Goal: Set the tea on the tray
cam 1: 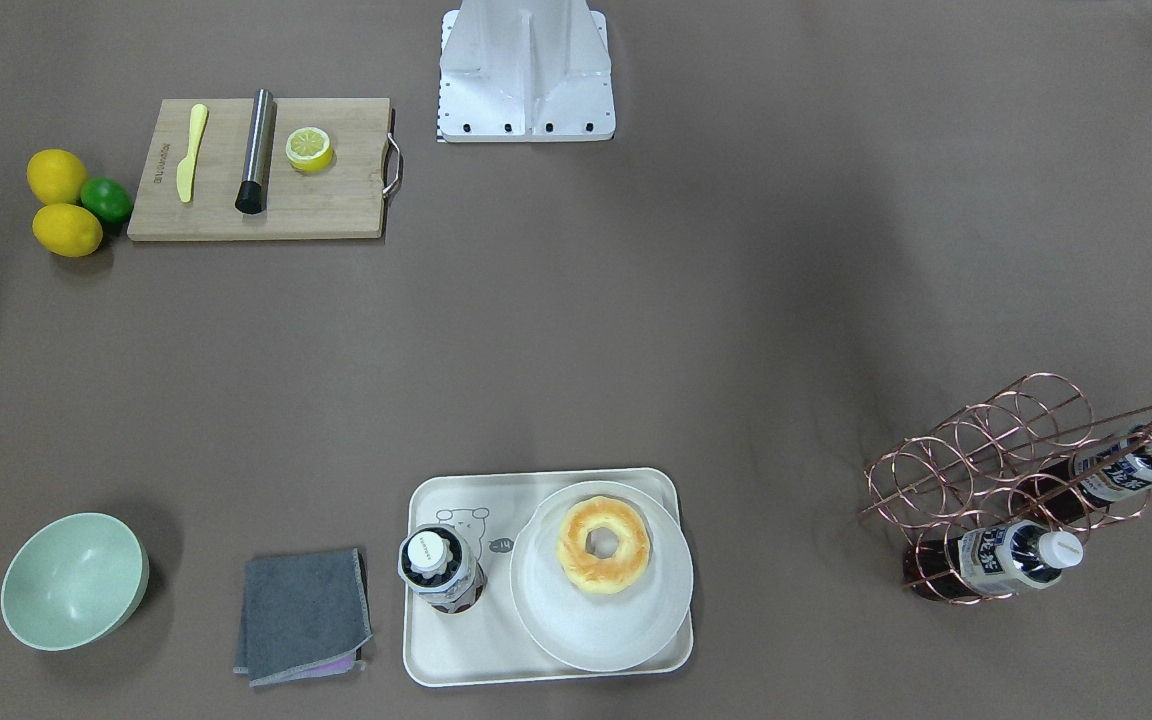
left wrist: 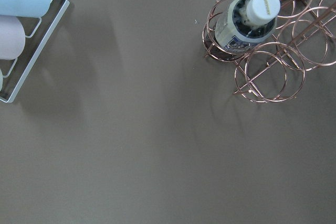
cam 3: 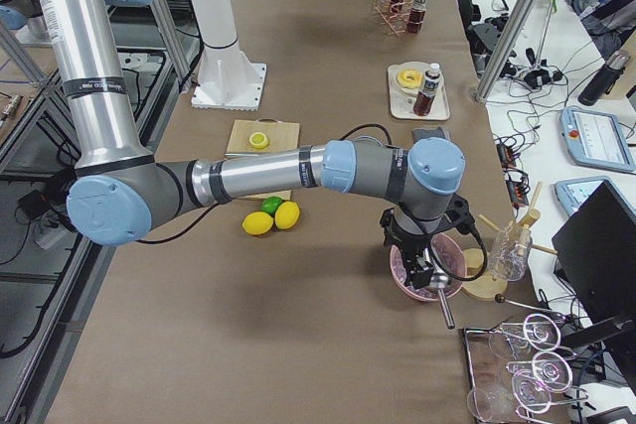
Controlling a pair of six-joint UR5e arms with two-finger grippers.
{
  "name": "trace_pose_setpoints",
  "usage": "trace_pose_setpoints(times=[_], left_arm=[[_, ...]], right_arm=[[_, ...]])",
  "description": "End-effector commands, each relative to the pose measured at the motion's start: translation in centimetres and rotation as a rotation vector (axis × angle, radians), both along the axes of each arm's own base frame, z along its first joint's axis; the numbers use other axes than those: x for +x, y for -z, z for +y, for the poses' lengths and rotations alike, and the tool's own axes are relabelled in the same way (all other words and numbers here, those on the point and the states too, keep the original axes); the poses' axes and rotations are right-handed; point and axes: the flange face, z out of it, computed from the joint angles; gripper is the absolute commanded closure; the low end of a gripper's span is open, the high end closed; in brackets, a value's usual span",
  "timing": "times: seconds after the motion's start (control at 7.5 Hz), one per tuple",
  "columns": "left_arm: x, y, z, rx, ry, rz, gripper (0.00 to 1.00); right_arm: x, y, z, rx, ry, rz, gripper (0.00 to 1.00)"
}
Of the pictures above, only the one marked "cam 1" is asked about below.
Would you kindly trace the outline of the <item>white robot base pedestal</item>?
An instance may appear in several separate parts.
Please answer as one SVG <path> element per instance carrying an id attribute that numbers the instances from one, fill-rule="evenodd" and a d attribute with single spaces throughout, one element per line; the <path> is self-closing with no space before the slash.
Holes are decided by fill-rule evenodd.
<path id="1" fill-rule="evenodd" d="M 440 28 L 438 141 L 614 137 L 607 20 L 585 1 L 463 1 Z"/>

